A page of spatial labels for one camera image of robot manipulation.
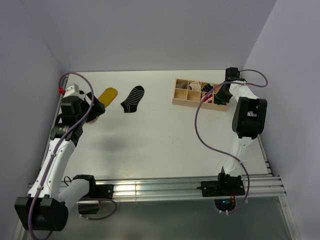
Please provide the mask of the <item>red white santa sock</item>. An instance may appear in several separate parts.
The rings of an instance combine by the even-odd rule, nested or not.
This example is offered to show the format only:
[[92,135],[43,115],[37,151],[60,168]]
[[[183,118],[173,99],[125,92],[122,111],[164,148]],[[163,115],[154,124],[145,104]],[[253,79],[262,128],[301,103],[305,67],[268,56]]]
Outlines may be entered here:
[[200,100],[204,103],[212,104],[214,101],[214,95],[212,93],[207,95],[206,92],[202,92]]

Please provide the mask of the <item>wooden compartment box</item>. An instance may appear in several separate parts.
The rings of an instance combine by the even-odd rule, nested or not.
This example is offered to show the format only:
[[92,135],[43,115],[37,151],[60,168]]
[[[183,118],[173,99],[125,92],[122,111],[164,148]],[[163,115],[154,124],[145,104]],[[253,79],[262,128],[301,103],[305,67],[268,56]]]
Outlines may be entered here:
[[[194,90],[188,90],[187,89],[180,89],[180,88],[176,88],[176,81],[175,80],[175,87],[174,87],[174,91],[173,91],[173,97],[172,97],[172,104],[173,105],[178,105],[178,106],[184,106],[184,107],[193,107],[193,108],[197,108],[201,102],[201,94],[205,93],[202,92],[202,87],[206,84],[210,84],[213,82],[204,82],[204,81],[197,81],[197,80],[187,80],[188,81],[188,85],[189,82],[200,82],[200,91],[194,91]],[[213,89],[209,92],[207,92],[207,96],[210,94],[213,94],[214,99],[215,99],[215,94],[218,92],[218,84],[213,83]],[[221,111],[224,112],[227,110],[228,108],[228,104],[226,105],[217,105],[214,104],[214,102],[212,103],[202,103],[201,105],[202,109],[207,109],[207,110],[214,110],[214,111]]]

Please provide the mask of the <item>black white striped ankle sock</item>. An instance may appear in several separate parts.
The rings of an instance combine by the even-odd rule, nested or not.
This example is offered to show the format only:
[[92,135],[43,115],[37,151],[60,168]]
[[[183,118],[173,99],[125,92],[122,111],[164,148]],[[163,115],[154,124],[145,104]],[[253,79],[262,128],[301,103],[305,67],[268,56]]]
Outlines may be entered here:
[[127,98],[120,104],[124,113],[135,113],[138,109],[139,102],[143,98],[145,90],[141,85],[135,86],[127,96]]

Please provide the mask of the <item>dark green reindeer sock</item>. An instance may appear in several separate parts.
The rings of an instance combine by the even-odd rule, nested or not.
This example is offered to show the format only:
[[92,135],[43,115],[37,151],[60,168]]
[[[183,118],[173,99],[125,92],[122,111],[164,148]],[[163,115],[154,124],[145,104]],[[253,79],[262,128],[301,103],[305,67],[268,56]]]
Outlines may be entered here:
[[223,102],[223,101],[221,101],[219,99],[216,99],[216,98],[214,99],[213,103],[216,104],[216,105],[226,105],[225,102]]

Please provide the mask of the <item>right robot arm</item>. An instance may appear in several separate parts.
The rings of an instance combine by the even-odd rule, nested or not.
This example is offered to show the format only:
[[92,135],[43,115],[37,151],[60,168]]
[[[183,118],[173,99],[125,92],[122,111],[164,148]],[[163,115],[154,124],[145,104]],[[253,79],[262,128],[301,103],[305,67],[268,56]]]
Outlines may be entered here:
[[224,81],[226,84],[219,88],[215,98],[223,104],[229,103],[232,97],[237,102],[231,124],[235,133],[231,153],[219,174],[223,178],[216,183],[217,191],[227,195],[240,183],[249,146],[264,130],[268,102],[250,90],[236,67],[225,70]]

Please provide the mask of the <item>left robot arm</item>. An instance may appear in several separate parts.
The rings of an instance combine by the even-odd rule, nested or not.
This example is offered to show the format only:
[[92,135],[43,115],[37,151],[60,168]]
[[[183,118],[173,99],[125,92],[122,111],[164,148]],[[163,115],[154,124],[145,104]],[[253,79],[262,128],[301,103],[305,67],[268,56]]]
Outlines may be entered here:
[[93,175],[76,175],[63,191],[60,191],[60,185],[67,163],[83,134],[83,125],[104,114],[105,108],[91,92],[83,91],[65,94],[60,108],[38,177],[27,195],[18,197],[14,204],[25,230],[62,231],[69,211],[77,201],[91,200],[98,193]]

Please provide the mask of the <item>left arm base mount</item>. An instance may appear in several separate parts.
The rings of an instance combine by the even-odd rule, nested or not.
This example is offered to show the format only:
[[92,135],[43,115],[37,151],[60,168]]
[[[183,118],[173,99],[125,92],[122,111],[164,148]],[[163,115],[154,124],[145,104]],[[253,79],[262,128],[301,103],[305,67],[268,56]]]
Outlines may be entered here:
[[112,200],[114,192],[113,184],[98,184],[93,194],[87,194],[80,199],[77,205],[80,215],[96,215],[100,209],[102,200]]

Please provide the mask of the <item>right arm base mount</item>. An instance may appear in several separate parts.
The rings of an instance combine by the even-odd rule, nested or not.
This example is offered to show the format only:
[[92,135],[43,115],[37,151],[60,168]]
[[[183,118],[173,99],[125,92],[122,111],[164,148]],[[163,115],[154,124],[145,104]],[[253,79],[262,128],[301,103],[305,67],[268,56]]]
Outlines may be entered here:
[[224,213],[230,213],[237,209],[236,196],[244,196],[247,201],[248,194],[245,191],[242,177],[219,176],[218,180],[201,181],[196,188],[201,191],[202,197],[223,197],[214,200],[215,207]]

